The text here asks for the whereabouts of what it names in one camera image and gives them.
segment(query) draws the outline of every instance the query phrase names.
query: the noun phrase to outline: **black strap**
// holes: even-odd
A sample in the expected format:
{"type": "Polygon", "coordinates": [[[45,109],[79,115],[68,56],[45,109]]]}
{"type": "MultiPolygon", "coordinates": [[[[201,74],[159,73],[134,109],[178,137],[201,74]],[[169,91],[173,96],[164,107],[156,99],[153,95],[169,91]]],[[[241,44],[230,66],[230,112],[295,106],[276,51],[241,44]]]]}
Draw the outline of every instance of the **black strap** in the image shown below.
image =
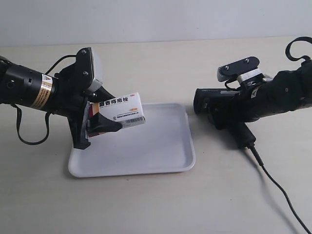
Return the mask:
{"type": "Polygon", "coordinates": [[[309,61],[311,58],[307,55],[303,55],[300,58],[294,58],[293,56],[291,56],[290,49],[291,49],[292,44],[296,41],[306,41],[306,42],[312,44],[312,38],[310,38],[310,37],[298,37],[298,38],[296,38],[295,40],[290,42],[285,49],[285,54],[286,54],[287,58],[291,61],[298,61],[300,59],[304,59],[305,61],[309,61]]]}
{"type": "Polygon", "coordinates": [[[50,117],[50,114],[51,112],[47,112],[45,114],[45,125],[47,127],[47,134],[45,135],[44,139],[40,140],[40,141],[37,141],[37,142],[29,142],[29,141],[26,141],[24,140],[23,138],[21,138],[20,136],[20,123],[21,123],[21,117],[22,117],[22,114],[21,114],[21,108],[18,107],[17,105],[15,104],[11,104],[11,106],[13,106],[14,108],[16,108],[16,111],[17,111],[17,118],[16,118],[16,129],[17,129],[17,132],[18,132],[18,136],[19,136],[19,139],[21,140],[21,142],[27,144],[27,145],[39,145],[43,142],[46,141],[46,139],[49,137],[49,133],[50,133],[50,128],[49,128],[49,117],[50,117]]]}

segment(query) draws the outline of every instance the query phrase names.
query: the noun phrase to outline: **white wall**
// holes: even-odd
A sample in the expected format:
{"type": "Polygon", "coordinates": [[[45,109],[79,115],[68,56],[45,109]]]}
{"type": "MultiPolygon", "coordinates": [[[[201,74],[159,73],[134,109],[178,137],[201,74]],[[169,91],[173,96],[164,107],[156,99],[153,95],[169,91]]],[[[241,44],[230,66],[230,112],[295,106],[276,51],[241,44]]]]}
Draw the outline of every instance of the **white wall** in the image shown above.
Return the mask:
{"type": "Polygon", "coordinates": [[[0,46],[312,34],[312,0],[3,1],[0,46]]]}

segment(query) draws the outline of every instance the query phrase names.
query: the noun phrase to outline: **yellow label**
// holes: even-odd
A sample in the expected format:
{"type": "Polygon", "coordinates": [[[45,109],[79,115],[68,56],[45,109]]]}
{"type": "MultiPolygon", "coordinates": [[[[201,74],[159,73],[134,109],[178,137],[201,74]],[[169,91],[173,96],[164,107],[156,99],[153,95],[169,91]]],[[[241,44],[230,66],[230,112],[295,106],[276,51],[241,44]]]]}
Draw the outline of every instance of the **yellow label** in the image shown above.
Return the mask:
{"type": "Polygon", "coordinates": [[[42,74],[41,88],[37,95],[36,100],[31,105],[32,108],[41,109],[42,107],[44,107],[51,94],[52,85],[53,85],[52,77],[42,74]]]}

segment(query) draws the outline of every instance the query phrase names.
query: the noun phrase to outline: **white table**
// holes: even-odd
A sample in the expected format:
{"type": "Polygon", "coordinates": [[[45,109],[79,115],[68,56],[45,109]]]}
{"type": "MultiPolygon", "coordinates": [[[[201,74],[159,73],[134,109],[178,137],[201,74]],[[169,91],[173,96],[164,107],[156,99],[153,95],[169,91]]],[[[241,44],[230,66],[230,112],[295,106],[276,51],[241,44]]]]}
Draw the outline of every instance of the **white table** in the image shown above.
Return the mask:
{"type": "MultiPolygon", "coordinates": [[[[304,233],[281,192],[234,148],[225,131],[194,115],[196,88],[223,87],[218,66],[256,56],[264,73],[294,70],[284,55],[294,37],[93,45],[116,96],[138,91],[143,102],[187,106],[196,164],[188,172],[75,179],[67,171],[66,118],[51,116],[49,139],[18,140],[16,110],[0,106],[0,232],[23,234],[292,234],[304,233]]],[[[46,71],[84,45],[0,48],[14,63],[46,71]]],[[[294,45],[296,55],[312,46],[294,45]]],[[[55,71],[69,64],[58,66],[55,71]]],[[[21,134],[45,134],[44,113],[23,108],[21,134]]],[[[312,229],[312,109],[249,124],[256,147],[312,229]]]]}

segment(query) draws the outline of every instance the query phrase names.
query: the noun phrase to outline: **plastic tray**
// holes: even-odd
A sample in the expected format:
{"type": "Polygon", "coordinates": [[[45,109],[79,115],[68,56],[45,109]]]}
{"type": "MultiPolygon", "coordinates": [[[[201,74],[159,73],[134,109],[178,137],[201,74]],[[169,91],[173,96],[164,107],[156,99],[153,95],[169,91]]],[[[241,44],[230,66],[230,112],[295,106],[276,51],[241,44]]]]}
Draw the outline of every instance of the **plastic tray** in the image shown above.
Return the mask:
{"type": "Polygon", "coordinates": [[[180,104],[143,104],[146,123],[89,138],[85,150],[72,149],[75,177],[183,172],[195,164],[188,117],[180,104]]]}

